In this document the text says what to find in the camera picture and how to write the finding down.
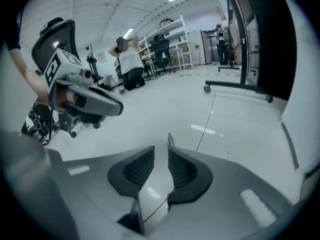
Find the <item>cable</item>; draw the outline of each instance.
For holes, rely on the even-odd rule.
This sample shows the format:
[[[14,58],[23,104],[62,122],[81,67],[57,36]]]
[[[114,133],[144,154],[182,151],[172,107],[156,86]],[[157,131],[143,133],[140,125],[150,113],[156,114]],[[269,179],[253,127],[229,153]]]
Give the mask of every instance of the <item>cable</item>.
[[[50,143],[50,141],[51,141],[53,117],[54,117],[54,110],[51,108],[50,119],[49,119],[49,139],[48,139],[48,142],[46,144],[44,144],[44,146],[48,145]]]
[[[214,92],[214,96],[213,96],[213,101],[212,101],[212,105],[211,105],[211,109],[210,109],[210,114],[209,114],[209,117],[208,117],[208,121],[206,121],[206,124],[205,124],[204,130],[203,130],[201,139],[200,139],[200,141],[199,141],[198,147],[196,148],[195,152],[198,151],[198,148],[199,148],[199,146],[200,146],[200,143],[201,143],[201,141],[202,141],[202,138],[203,138],[203,136],[205,135],[205,132],[206,132],[206,129],[207,129],[207,125],[208,125],[208,123],[209,123],[209,119],[210,119],[210,116],[211,116],[211,111],[212,111],[212,108],[214,107],[214,102],[215,102],[216,93],[217,93],[217,88],[215,88],[215,92]]]

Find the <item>white shelving unit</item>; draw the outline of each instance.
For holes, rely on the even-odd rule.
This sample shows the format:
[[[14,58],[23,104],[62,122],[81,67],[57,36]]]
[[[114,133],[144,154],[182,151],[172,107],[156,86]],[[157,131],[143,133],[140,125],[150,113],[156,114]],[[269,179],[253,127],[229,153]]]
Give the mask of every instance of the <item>white shelving unit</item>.
[[[151,42],[154,39],[155,35],[164,34],[165,38],[170,41],[169,52],[176,52],[176,57],[178,58],[179,63],[177,65],[172,65],[167,67],[168,69],[180,68],[185,69],[186,67],[193,68],[197,66],[196,56],[195,56],[195,45],[193,39],[190,35],[190,28],[188,27],[187,22],[184,21],[182,15],[178,20],[171,22],[168,25],[160,27],[152,31],[149,35],[144,36],[143,39],[139,42],[139,54],[143,53],[142,59],[151,59],[155,56],[155,53],[152,50]],[[185,63],[184,56],[188,56],[188,63]]]

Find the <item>black chair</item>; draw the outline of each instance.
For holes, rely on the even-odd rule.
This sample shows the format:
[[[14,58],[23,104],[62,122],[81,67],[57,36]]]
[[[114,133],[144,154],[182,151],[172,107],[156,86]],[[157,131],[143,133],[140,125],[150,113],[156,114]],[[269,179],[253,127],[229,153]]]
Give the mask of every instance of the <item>black chair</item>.
[[[32,58],[42,73],[45,72],[56,48],[73,54],[80,60],[76,48],[75,31],[75,22],[72,19],[63,20],[58,17],[44,25],[40,31],[40,38],[31,51]]]
[[[153,42],[151,44],[154,51],[154,59],[157,65],[163,69],[163,72],[166,72],[166,66],[171,61],[169,54],[169,40],[165,39],[163,34],[157,34],[153,37]]]

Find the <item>ceiling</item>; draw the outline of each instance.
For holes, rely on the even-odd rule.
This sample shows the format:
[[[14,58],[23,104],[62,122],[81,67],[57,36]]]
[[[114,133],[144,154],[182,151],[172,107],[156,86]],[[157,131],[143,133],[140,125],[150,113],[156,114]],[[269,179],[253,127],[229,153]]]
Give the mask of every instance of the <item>ceiling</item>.
[[[75,21],[78,51],[89,43],[114,42],[129,28],[143,36],[148,23],[186,1],[189,0],[29,0],[23,10],[20,44],[30,51],[43,26],[56,17]]]

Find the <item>woman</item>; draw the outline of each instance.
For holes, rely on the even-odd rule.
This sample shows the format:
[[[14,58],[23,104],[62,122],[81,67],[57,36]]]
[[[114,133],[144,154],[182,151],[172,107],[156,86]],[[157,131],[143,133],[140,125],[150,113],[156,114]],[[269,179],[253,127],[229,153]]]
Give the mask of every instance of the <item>woman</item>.
[[[228,64],[228,49],[225,43],[225,38],[223,34],[223,30],[221,25],[216,25],[216,39],[217,39],[217,46],[218,46],[218,54],[219,54],[219,62],[220,65],[227,65]]]
[[[137,85],[144,86],[145,80],[142,77],[144,65],[137,52],[138,38],[135,36],[126,40],[123,37],[119,37],[116,40],[116,44],[117,46],[112,47],[108,52],[110,55],[119,58],[123,87],[131,91]]]

